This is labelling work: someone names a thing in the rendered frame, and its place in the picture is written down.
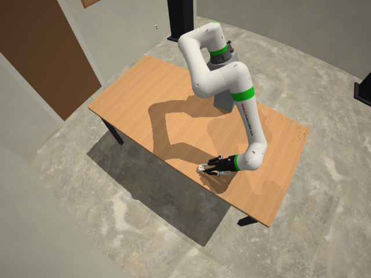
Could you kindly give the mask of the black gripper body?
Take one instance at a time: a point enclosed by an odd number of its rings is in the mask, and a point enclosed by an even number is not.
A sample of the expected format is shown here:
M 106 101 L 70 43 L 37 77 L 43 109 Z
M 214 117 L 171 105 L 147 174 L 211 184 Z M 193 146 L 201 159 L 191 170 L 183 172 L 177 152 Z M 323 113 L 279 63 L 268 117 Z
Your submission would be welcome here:
M 225 159 L 220 159 L 219 160 L 219 162 L 220 162 L 220 164 L 216 164 L 216 166 L 217 165 L 219 165 L 220 167 L 219 168 L 216 168 L 216 170 L 218 170 L 218 171 L 229 171 L 229 169 L 227 168 L 227 158 L 225 158 Z

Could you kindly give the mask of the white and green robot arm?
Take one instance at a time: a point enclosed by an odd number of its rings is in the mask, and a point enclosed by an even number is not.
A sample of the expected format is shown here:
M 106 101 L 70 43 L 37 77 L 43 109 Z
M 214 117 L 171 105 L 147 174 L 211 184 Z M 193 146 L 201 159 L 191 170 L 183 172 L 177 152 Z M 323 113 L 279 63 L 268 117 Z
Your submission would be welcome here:
M 210 71 L 200 51 L 207 48 L 212 64 L 225 63 L 234 51 L 230 43 L 226 43 L 221 25 L 212 22 L 183 34 L 178 40 L 178 47 L 188 65 L 194 94 L 200 98 L 210 98 L 229 89 L 241 115 L 249 145 L 245 153 L 227 158 L 227 168 L 231 172 L 255 171 L 262 164 L 267 142 L 249 70 L 244 63 L 235 61 Z

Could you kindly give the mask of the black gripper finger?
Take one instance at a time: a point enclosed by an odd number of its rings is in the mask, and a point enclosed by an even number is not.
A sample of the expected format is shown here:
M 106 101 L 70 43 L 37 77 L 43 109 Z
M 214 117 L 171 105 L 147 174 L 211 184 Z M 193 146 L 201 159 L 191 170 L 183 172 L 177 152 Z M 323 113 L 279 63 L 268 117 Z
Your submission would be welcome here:
M 217 162 L 219 161 L 220 159 L 222 159 L 223 157 L 222 156 L 218 156 L 216 158 L 213 158 L 211 160 L 209 160 L 208 163 L 205 163 L 205 164 L 200 164 L 201 166 L 204 166 L 204 167 L 207 167 L 207 166 L 215 166 L 216 164 L 220 164 L 220 162 Z M 212 161 L 212 162 L 211 162 Z
M 216 168 L 219 168 L 220 166 L 215 166 L 215 167 L 212 167 L 212 168 L 209 168 L 209 169 L 202 169 L 202 170 L 198 170 L 199 172 L 201 173 L 205 173 L 208 174 L 208 175 L 217 175 L 217 176 L 220 176 L 220 172 L 221 171 L 218 171 L 218 172 L 211 172 L 211 171 L 216 171 Z

